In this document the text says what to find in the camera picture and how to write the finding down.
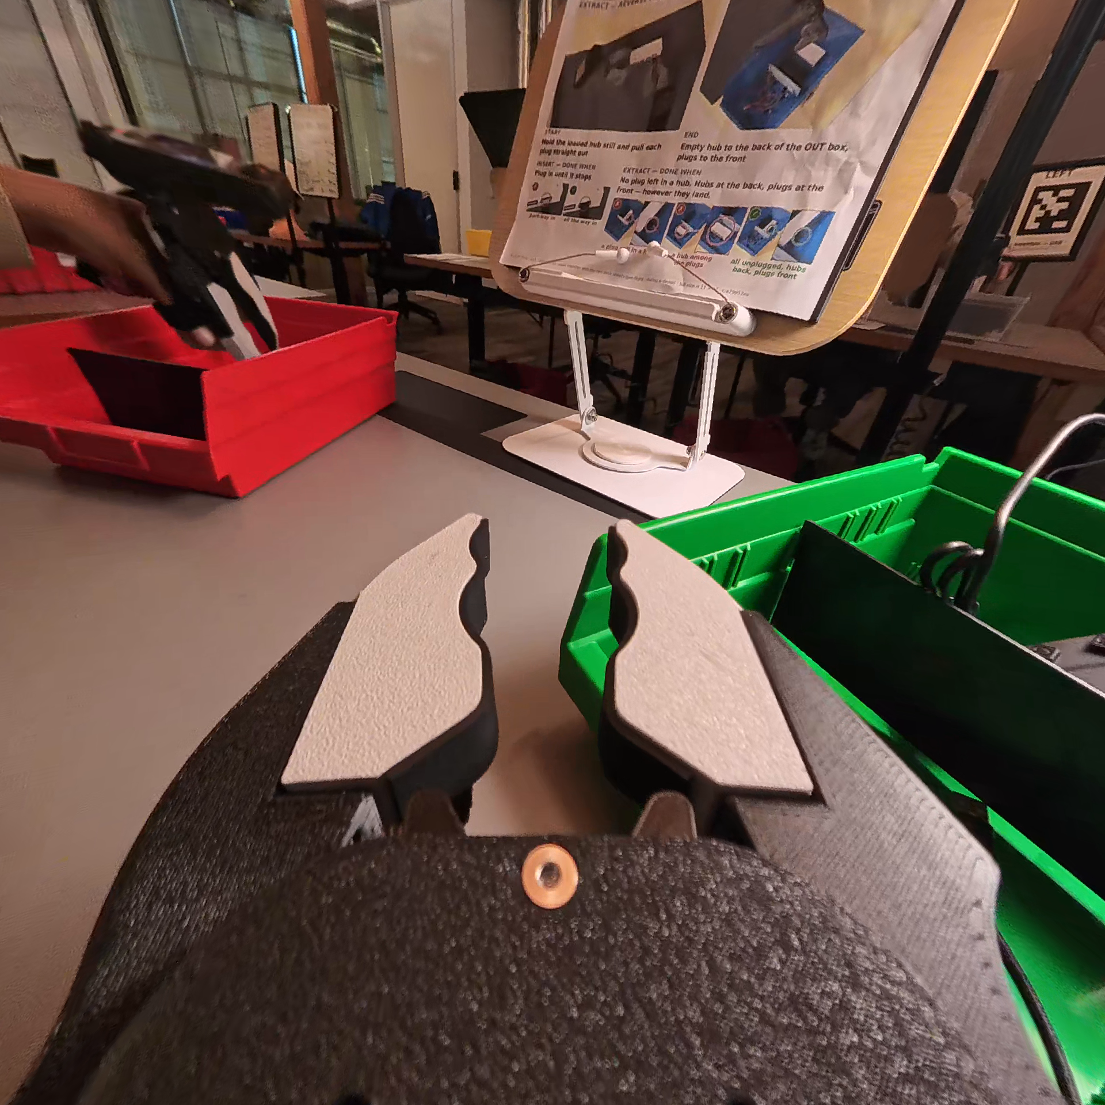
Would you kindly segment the instruction sheet on stand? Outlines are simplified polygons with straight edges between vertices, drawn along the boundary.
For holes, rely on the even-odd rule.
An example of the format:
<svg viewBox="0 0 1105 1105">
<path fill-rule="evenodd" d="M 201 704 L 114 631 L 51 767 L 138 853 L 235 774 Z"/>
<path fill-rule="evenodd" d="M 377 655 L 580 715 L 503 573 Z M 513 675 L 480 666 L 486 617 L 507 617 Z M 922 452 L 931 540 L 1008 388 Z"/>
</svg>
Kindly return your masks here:
<svg viewBox="0 0 1105 1105">
<path fill-rule="evenodd" d="M 716 502 L 743 479 L 734 462 L 709 454 L 714 387 L 720 352 L 727 348 L 768 357 L 814 352 L 843 337 L 880 292 L 907 229 L 928 190 L 973 91 L 994 54 L 1015 3 L 961 3 L 939 60 L 906 125 L 874 203 L 845 256 L 823 311 L 811 323 L 773 313 L 752 315 L 726 304 L 678 299 L 681 311 L 616 308 L 610 303 L 569 303 L 527 283 L 528 273 L 502 265 L 513 225 L 528 140 L 548 65 L 560 32 L 561 11 L 536 48 L 514 148 L 498 200 L 499 224 L 491 240 L 491 274 L 499 288 L 561 311 L 574 385 L 576 412 L 507 437 L 513 457 L 598 492 L 647 519 L 673 516 Z M 585 317 L 620 323 L 684 340 L 682 353 L 702 361 L 697 427 L 690 445 L 601 417 L 590 392 Z"/>
</svg>

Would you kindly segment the black usb hub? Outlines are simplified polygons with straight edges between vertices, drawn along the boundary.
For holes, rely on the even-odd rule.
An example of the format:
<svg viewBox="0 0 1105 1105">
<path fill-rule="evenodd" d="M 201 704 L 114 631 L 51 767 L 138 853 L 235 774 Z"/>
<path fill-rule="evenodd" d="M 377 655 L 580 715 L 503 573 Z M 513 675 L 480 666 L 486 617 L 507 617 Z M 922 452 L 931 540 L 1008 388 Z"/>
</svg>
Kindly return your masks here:
<svg viewBox="0 0 1105 1105">
<path fill-rule="evenodd" d="M 1053 667 L 1103 694 L 1103 633 L 1033 645 Z"/>
</svg>

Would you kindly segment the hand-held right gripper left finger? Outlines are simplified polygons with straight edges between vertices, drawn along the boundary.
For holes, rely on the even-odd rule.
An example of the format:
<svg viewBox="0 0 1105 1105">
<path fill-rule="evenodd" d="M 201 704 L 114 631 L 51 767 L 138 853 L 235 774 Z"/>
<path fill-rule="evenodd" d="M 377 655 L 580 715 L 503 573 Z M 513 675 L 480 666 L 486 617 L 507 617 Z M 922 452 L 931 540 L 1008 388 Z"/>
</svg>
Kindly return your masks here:
<svg viewBox="0 0 1105 1105">
<path fill-rule="evenodd" d="M 498 748 L 489 521 L 464 515 L 357 595 L 280 777 L 290 794 L 365 792 L 399 821 L 420 791 L 461 821 Z"/>
</svg>

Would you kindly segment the clear plastic container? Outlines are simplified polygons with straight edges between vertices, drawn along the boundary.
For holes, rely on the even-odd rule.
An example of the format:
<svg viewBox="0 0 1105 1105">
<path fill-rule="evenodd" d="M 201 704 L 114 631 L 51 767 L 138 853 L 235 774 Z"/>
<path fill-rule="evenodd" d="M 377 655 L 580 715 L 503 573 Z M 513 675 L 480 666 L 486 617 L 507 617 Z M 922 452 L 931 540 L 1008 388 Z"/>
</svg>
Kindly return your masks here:
<svg viewBox="0 0 1105 1105">
<path fill-rule="evenodd" d="M 968 294 L 951 317 L 945 337 L 957 341 L 1001 342 L 1028 302 L 1027 296 Z"/>
</svg>

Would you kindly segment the printed instruction sheet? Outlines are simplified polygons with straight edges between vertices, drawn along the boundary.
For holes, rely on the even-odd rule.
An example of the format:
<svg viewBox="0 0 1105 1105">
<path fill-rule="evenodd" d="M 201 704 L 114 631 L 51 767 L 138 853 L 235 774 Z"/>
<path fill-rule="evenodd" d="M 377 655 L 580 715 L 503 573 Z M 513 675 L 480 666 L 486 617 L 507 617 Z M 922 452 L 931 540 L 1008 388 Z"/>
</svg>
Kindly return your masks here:
<svg viewBox="0 0 1105 1105">
<path fill-rule="evenodd" d="M 961 7 L 565 3 L 502 265 L 815 321 Z"/>
</svg>

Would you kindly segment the black office chair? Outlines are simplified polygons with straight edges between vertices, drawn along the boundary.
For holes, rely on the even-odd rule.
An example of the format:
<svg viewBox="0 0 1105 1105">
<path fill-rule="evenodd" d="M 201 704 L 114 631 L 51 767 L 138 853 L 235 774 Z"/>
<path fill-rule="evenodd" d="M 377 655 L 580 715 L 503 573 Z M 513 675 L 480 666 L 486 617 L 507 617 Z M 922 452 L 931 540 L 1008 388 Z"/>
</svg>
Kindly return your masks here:
<svg viewBox="0 0 1105 1105">
<path fill-rule="evenodd" d="M 440 253 L 439 232 L 432 199 L 424 191 L 382 183 L 368 190 L 360 219 L 366 231 L 381 241 L 381 249 L 368 256 L 368 273 L 382 308 L 386 294 L 395 294 L 395 311 L 406 320 L 411 313 L 428 321 L 441 335 L 443 328 L 431 308 L 410 302 L 416 292 L 443 290 L 443 273 L 410 265 L 407 254 Z"/>
</svg>

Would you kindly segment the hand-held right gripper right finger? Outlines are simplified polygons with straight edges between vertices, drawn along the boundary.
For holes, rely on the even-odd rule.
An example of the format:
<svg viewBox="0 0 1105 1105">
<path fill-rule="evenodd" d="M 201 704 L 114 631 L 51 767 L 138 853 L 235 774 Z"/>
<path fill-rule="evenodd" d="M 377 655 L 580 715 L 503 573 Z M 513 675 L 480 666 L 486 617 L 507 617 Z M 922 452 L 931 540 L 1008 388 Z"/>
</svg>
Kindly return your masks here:
<svg viewBox="0 0 1105 1105">
<path fill-rule="evenodd" d="M 614 787 L 640 807 L 677 792 L 701 832 L 731 798 L 811 802 L 816 784 L 739 604 L 626 520 L 609 531 L 606 575 L 599 762 Z"/>
</svg>

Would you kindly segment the dark metal post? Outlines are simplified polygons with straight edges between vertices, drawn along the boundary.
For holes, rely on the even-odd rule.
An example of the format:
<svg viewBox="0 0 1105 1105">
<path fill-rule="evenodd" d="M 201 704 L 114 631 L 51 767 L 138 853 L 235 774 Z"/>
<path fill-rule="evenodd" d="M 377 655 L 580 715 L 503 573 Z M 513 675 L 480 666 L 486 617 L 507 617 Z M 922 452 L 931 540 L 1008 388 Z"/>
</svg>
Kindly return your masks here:
<svg viewBox="0 0 1105 1105">
<path fill-rule="evenodd" d="M 910 399 L 930 381 L 948 325 L 997 237 L 1040 146 L 1095 41 L 1102 35 L 1103 3 L 1078 2 L 1064 23 L 1049 60 L 1003 146 L 965 227 L 945 275 L 920 319 L 915 337 L 897 363 L 897 374 L 857 454 L 857 465 L 881 461 L 906 415 Z"/>
</svg>

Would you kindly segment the green plastic bin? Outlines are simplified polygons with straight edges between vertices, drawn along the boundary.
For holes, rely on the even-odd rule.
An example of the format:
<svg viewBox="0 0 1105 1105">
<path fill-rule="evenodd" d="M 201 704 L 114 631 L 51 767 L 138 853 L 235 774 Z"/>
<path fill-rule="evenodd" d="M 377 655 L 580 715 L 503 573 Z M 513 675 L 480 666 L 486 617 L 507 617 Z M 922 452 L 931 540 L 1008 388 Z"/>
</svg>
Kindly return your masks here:
<svg viewBox="0 0 1105 1105">
<path fill-rule="evenodd" d="M 645 523 L 659 541 L 698 565 L 739 606 L 772 615 L 782 594 L 802 525 L 833 532 L 866 556 L 916 581 L 920 562 L 949 541 L 977 544 L 1012 470 L 944 449 L 932 462 L 916 457 L 848 474 L 741 496 L 680 516 Z M 1027 646 L 1102 633 L 1103 507 L 1081 492 L 1036 482 L 1014 508 L 998 565 L 982 588 L 980 617 Z M 1012 746 L 982 752 L 977 767 L 949 767 L 947 754 L 922 752 L 856 696 L 852 684 L 812 661 L 819 678 L 874 728 L 927 783 L 986 808 L 1003 871 L 998 929 L 1040 996 L 1083 1103 L 1102 1103 L 1102 829 L 1066 824 L 1068 788 L 1089 786 L 1089 811 L 1102 813 L 1102 741 L 1089 767 L 1058 767 L 1056 798 L 1015 812 L 998 770 L 1012 765 Z"/>
</svg>

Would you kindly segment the black white marker sign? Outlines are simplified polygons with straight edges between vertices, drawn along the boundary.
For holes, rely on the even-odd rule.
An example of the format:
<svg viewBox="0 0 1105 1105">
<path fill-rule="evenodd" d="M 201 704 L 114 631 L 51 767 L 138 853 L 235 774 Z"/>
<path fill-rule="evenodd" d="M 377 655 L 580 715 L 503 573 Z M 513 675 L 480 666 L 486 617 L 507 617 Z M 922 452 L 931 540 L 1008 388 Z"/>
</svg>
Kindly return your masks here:
<svg viewBox="0 0 1105 1105">
<path fill-rule="evenodd" d="M 1006 232 L 1002 258 L 1066 263 L 1077 258 L 1102 203 L 1103 158 L 1031 167 Z"/>
</svg>

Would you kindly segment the red plastic bin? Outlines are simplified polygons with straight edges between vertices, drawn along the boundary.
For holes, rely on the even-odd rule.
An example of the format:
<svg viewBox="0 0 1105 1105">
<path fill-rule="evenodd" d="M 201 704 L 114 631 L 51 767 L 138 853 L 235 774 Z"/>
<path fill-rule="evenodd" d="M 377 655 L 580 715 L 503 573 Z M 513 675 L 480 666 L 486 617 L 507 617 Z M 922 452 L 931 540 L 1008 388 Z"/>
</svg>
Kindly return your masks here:
<svg viewBox="0 0 1105 1105">
<path fill-rule="evenodd" d="M 394 312 L 267 304 L 278 349 L 243 361 L 189 349 L 151 307 L 3 329 L 2 442 L 240 499 L 394 402 Z"/>
</svg>

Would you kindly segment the whiteboard on stand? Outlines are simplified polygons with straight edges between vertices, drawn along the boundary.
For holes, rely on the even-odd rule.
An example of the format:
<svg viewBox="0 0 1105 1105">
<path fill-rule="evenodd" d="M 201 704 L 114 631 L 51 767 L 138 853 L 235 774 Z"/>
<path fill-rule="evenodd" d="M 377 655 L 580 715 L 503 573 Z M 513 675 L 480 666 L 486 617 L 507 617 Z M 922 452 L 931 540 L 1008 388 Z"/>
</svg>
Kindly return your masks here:
<svg viewBox="0 0 1105 1105">
<path fill-rule="evenodd" d="M 249 164 L 285 182 L 281 111 L 272 103 L 260 103 L 245 111 L 244 125 L 249 145 Z"/>
<path fill-rule="evenodd" d="M 338 200 L 336 119 L 328 104 L 292 104 L 285 110 L 297 192 L 302 198 Z"/>
</svg>

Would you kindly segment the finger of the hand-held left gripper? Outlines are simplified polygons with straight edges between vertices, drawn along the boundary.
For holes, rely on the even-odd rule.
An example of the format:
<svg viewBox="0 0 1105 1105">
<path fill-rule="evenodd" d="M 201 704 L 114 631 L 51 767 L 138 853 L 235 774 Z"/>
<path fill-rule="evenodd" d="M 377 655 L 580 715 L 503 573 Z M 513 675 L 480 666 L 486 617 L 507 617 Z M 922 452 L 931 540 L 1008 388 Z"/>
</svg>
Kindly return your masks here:
<svg viewBox="0 0 1105 1105">
<path fill-rule="evenodd" d="M 278 349 L 278 336 L 267 300 L 240 258 L 226 261 L 226 292 L 236 316 L 238 329 L 249 329 L 264 350 Z"/>
<path fill-rule="evenodd" d="M 220 349 L 228 353 L 235 361 L 256 358 L 259 356 L 257 345 L 230 292 L 222 286 L 207 286 L 206 288 L 224 328 L 228 329 L 228 335 L 219 338 Z"/>
</svg>

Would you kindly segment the person's left hand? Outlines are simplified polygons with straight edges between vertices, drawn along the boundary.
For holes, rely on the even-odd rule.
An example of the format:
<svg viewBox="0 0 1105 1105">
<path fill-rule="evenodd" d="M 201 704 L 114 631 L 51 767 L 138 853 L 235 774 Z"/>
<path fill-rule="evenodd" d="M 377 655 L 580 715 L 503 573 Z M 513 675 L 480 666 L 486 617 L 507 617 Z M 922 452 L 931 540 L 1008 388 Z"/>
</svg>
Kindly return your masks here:
<svg viewBox="0 0 1105 1105">
<path fill-rule="evenodd" d="M 76 258 L 111 291 L 169 306 L 163 257 L 138 202 L 34 177 L 10 190 L 28 245 Z"/>
</svg>

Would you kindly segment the black triangular panel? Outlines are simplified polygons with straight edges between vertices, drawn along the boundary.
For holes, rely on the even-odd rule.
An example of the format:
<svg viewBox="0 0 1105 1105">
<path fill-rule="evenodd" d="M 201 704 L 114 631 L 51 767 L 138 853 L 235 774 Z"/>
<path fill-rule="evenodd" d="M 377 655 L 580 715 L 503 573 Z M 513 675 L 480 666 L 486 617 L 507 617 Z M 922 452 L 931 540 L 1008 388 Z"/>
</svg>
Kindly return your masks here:
<svg viewBox="0 0 1105 1105">
<path fill-rule="evenodd" d="M 468 91 L 460 95 L 459 106 L 469 123 L 490 169 L 507 169 L 526 89 Z"/>
</svg>

